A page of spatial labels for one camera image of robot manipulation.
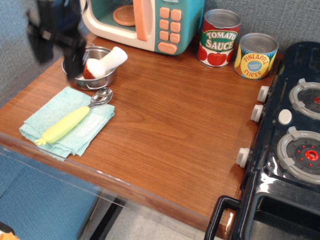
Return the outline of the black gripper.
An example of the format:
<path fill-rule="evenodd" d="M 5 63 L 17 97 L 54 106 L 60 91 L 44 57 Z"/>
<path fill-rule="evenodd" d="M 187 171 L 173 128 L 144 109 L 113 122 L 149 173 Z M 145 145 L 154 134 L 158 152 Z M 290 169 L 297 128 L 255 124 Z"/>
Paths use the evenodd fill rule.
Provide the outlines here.
<path fill-rule="evenodd" d="M 78 0 L 37 0 L 26 12 L 27 36 L 36 60 L 44 64 L 54 56 L 53 45 L 64 48 L 67 79 L 82 74 L 87 60 L 86 41 L 78 26 L 82 17 Z"/>

